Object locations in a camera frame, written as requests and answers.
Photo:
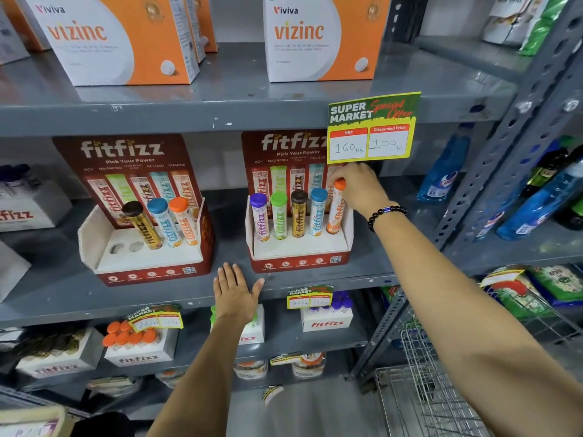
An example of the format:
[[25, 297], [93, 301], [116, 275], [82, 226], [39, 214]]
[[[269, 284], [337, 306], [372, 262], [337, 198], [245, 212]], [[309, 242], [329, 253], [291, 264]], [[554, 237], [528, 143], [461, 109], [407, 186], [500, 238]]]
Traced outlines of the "person's right hand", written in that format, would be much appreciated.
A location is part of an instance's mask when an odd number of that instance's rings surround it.
[[343, 199], [365, 218], [370, 218], [378, 210], [399, 205], [388, 197], [375, 172], [364, 162], [351, 162], [339, 168], [328, 179], [327, 185], [339, 179], [346, 182]]

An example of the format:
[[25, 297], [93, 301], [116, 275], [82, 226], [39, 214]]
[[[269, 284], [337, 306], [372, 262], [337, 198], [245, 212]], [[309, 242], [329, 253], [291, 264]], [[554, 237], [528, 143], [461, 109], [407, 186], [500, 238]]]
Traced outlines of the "person's left hand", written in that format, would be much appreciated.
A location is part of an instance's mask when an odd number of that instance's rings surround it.
[[246, 325], [255, 315], [251, 288], [248, 287], [243, 271], [237, 264], [223, 263], [213, 279], [215, 295], [215, 322], [229, 320]]

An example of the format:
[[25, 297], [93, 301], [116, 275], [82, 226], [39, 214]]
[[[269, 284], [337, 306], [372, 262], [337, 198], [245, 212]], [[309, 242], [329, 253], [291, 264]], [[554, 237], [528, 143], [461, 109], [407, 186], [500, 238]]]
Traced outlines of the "orange cap white tablet tube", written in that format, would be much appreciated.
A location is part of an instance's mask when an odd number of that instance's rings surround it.
[[193, 218], [189, 201], [183, 197], [175, 197], [169, 201], [169, 209], [175, 216], [186, 243], [191, 246], [198, 245], [196, 220]]
[[342, 224], [342, 219], [346, 207], [346, 201], [343, 197], [345, 188], [346, 180], [344, 178], [335, 180], [332, 186], [331, 205], [329, 210], [328, 223], [326, 226], [326, 231], [332, 235], [339, 233]]

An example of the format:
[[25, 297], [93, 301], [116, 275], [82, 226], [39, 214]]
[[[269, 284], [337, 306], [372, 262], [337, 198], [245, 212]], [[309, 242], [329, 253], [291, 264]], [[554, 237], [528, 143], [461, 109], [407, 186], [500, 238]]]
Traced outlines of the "person's right forearm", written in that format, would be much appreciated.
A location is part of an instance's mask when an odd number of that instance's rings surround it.
[[370, 224], [454, 387], [496, 437], [583, 437], [583, 385], [401, 212]]

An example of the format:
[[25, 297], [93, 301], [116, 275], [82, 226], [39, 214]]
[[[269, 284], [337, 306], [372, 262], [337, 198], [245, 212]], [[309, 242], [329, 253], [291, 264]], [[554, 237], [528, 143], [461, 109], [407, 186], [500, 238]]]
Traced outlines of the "person's left forearm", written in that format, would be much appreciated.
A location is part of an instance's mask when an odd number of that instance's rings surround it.
[[233, 367], [244, 326], [255, 309], [217, 315], [194, 361], [146, 437], [225, 437]]

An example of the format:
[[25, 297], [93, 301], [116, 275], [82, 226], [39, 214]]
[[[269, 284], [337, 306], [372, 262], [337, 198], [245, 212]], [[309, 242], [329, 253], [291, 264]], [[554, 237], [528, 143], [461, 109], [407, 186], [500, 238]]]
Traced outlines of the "blue cap tablet tube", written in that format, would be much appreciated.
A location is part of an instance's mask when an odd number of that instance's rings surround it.
[[164, 198], [154, 198], [148, 202], [147, 209], [157, 222], [164, 236], [165, 243], [171, 248], [180, 246], [182, 239], [177, 232], [176, 224], [170, 214], [167, 200]]
[[314, 188], [311, 190], [310, 198], [311, 207], [309, 234], [316, 237], [322, 234], [328, 191], [323, 188]]

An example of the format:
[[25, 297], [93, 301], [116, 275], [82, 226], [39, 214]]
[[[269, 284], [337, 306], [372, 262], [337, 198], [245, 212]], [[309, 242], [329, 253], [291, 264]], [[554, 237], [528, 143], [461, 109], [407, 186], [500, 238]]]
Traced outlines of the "white box of green tubes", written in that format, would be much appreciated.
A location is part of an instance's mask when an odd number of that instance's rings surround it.
[[261, 344], [265, 342], [265, 310], [258, 304], [252, 321], [245, 325], [238, 345]]

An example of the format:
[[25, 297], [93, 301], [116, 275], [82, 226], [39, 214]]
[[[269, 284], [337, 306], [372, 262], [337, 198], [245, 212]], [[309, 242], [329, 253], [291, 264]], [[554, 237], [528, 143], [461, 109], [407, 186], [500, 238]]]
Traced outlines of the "red cardboard tube display box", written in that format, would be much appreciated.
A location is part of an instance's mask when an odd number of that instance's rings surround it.
[[[180, 134], [54, 137], [53, 143], [96, 202], [77, 234], [81, 261], [102, 282], [123, 286], [210, 272], [215, 234]], [[169, 204], [175, 197], [189, 201], [196, 246], [186, 243], [170, 211], [182, 244], [169, 247], [148, 212], [150, 200], [164, 198]], [[122, 213], [122, 206], [134, 200], [163, 240], [160, 249], [150, 250]]]
[[[326, 141], [326, 129], [242, 132], [241, 144], [249, 191], [245, 237], [255, 272], [336, 266], [349, 261], [354, 242], [353, 210], [346, 205], [339, 233], [332, 235], [326, 231], [333, 186], [327, 185], [327, 181], [345, 165], [327, 164]], [[310, 193], [314, 188], [328, 191], [322, 234], [316, 237], [309, 234]], [[308, 194], [305, 234], [302, 238], [294, 238], [290, 195], [299, 189]], [[273, 233], [270, 197], [275, 191], [283, 191], [288, 196], [288, 234], [282, 241], [278, 241]], [[268, 200], [270, 237], [265, 242], [256, 239], [250, 208], [250, 196], [258, 192], [264, 193]]]

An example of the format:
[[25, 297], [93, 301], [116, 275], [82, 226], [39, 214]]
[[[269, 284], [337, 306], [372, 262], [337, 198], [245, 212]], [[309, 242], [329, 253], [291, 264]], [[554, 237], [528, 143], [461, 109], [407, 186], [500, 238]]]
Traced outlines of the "large yellow green price tag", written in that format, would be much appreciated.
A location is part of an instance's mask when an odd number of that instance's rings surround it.
[[327, 164], [409, 158], [421, 92], [330, 103]]

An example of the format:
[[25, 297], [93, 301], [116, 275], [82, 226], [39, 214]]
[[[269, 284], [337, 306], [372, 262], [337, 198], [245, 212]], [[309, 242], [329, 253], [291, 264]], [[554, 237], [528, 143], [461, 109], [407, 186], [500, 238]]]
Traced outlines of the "brown cap tablet tube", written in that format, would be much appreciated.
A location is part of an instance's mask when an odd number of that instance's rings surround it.
[[305, 217], [307, 212], [308, 194], [304, 190], [294, 190], [290, 195], [292, 213], [292, 235], [302, 238], [305, 234]]

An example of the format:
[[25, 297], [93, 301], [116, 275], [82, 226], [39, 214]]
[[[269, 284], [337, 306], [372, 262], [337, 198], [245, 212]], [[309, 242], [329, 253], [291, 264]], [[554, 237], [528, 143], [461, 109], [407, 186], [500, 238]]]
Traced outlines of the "purple cap tablet tube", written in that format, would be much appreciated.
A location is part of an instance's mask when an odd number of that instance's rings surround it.
[[259, 242], [265, 242], [270, 238], [267, 203], [268, 200], [264, 193], [258, 192], [250, 196], [255, 236]]

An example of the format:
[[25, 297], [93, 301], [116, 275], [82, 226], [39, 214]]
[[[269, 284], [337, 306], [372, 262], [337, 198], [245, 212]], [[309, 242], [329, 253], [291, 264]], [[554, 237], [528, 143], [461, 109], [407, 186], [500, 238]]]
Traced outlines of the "green cap tablet tube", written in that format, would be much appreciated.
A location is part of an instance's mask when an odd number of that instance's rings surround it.
[[273, 233], [278, 241], [286, 239], [288, 234], [288, 196], [283, 191], [275, 191], [270, 197], [273, 219]]

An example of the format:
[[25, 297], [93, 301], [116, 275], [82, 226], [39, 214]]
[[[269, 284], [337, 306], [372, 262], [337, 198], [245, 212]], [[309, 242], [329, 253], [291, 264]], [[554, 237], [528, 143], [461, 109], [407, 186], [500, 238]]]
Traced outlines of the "white box of purple tubes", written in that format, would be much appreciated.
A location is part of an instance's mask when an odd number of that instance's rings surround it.
[[329, 306], [301, 308], [303, 332], [346, 329], [353, 319], [354, 303], [347, 291], [335, 292]]

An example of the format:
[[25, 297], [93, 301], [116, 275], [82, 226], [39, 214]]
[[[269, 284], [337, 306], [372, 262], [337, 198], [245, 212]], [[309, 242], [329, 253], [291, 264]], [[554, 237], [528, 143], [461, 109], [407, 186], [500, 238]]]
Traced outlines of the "clear jar with orange label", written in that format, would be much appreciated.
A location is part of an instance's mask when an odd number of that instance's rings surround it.
[[297, 379], [314, 379], [323, 375], [325, 365], [326, 353], [317, 352], [301, 354], [299, 359], [291, 364], [291, 368]]
[[236, 363], [233, 369], [239, 379], [244, 381], [256, 381], [266, 377], [268, 367], [268, 360], [257, 360]]

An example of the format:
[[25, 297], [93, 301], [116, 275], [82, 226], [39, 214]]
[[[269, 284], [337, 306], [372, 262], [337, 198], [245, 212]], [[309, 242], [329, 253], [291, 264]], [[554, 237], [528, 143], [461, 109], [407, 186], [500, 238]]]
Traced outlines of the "blue liquid cleaner bottle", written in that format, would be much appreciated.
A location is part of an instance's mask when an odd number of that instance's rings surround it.
[[462, 123], [449, 138], [444, 150], [433, 163], [418, 191], [420, 202], [438, 203], [447, 199], [463, 167], [475, 123]]
[[539, 191], [524, 201], [496, 231], [503, 240], [516, 241], [528, 236], [535, 228], [569, 198], [583, 179], [583, 157], [559, 172]]
[[515, 202], [520, 198], [521, 188], [516, 188], [506, 200], [499, 206], [499, 208], [487, 220], [483, 228], [474, 237], [473, 243], [482, 241], [486, 235], [496, 226], [498, 222], [512, 209]]

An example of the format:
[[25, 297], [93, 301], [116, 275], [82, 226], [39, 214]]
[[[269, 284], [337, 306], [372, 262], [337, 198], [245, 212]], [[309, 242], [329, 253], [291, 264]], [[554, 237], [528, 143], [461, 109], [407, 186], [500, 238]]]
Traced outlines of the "black cap yellow tablet tube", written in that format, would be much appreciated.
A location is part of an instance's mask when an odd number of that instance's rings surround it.
[[139, 201], [129, 201], [122, 206], [121, 210], [138, 230], [150, 250], [157, 250], [163, 246], [163, 240], [145, 215], [144, 207]]

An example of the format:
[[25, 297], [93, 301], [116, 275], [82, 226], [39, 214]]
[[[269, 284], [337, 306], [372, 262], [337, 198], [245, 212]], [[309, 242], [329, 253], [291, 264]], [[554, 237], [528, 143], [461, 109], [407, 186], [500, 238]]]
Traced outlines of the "white box of orange tubes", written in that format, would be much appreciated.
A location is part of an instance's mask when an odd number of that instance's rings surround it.
[[127, 321], [107, 326], [104, 359], [116, 367], [131, 367], [174, 359], [179, 330], [148, 328], [135, 332]]

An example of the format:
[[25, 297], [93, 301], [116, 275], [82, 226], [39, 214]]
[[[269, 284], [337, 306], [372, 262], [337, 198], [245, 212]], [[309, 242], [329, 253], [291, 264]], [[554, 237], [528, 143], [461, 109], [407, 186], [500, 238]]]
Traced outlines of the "large orange white carton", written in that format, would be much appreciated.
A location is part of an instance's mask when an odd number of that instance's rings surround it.
[[196, 10], [196, 6], [197, 6], [196, 1], [195, 0], [184, 0], [184, 1], [186, 4], [186, 11], [187, 11], [191, 35], [192, 35], [192, 39], [193, 39], [195, 56], [196, 56], [198, 64], [200, 64], [206, 58], [206, 53], [205, 53], [205, 49], [204, 49], [202, 35], [200, 32], [199, 19], [198, 19], [198, 14], [197, 14], [197, 10]]
[[189, 85], [184, 0], [26, 0], [75, 87]]
[[194, 0], [199, 21], [200, 37], [206, 53], [217, 53], [219, 44], [215, 37], [213, 24], [212, 5], [210, 0]]
[[0, 6], [27, 50], [45, 52], [52, 49], [26, 0], [0, 0]]
[[263, 0], [271, 83], [371, 80], [392, 0]]

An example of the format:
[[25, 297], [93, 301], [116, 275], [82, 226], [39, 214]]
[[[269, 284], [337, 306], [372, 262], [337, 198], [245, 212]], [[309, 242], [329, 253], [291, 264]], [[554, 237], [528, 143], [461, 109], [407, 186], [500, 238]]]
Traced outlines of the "grey slotted metal shelf rack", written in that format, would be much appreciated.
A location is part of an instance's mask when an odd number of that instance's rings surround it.
[[568, 0], [533, 57], [510, 57], [509, 49], [476, 38], [418, 36], [414, 44], [517, 85], [504, 117], [468, 168], [429, 240], [467, 275], [481, 276], [502, 264], [473, 240], [494, 211], [534, 167], [574, 114], [567, 103], [583, 102], [583, 0]]

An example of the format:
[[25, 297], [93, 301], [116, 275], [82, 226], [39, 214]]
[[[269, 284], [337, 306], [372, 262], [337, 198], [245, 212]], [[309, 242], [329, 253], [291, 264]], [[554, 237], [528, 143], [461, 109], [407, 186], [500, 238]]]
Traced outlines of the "dark green bottle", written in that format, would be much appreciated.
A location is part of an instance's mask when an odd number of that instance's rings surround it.
[[551, 142], [535, 168], [532, 169], [529, 179], [521, 191], [521, 198], [529, 198], [534, 195], [563, 168], [573, 142], [574, 138], [566, 134]]

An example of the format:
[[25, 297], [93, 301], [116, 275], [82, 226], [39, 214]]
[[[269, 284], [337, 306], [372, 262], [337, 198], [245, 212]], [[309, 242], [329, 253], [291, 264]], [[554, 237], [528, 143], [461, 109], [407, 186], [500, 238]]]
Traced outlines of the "green red printed packet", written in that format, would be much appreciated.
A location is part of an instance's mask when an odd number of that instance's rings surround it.
[[482, 277], [479, 286], [519, 321], [551, 318], [556, 312], [527, 276], [527, 266], [502, 266]]

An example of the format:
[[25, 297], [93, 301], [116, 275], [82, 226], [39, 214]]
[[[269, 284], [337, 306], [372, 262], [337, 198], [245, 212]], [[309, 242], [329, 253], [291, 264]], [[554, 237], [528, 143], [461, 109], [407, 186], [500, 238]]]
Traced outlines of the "white box of gold tubes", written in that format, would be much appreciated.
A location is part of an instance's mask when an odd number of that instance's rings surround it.
[[63, 331], [32, 342], [16, 371], [34, 379], [76, 374], [97, 368], [104, 336], [95, 328]]

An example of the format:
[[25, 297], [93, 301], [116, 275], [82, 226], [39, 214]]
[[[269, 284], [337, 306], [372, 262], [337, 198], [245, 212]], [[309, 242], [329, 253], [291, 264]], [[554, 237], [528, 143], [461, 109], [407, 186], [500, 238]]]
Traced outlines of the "white printed packet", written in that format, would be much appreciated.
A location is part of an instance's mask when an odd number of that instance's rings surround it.
[[549, 0], [496, 0], [482, 33], [487, 43], [520, 48]]

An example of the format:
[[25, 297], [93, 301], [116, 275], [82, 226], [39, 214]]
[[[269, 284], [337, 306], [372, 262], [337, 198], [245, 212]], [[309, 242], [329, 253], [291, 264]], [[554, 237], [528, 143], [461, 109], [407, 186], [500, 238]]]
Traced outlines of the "white box of dark tubes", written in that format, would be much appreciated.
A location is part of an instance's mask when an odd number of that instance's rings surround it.
[[55, 228], [72, 202], [29, 164], [0, 165], [0, 233]]

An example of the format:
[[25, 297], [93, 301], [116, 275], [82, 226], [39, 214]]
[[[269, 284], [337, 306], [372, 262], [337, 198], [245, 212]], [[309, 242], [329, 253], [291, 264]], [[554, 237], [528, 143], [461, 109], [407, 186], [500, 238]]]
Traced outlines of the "plain white cardboard box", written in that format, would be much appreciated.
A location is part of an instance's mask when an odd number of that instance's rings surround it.
[[6, 299], [31, 266], [30, 262], [0, 241], [0, 303]]

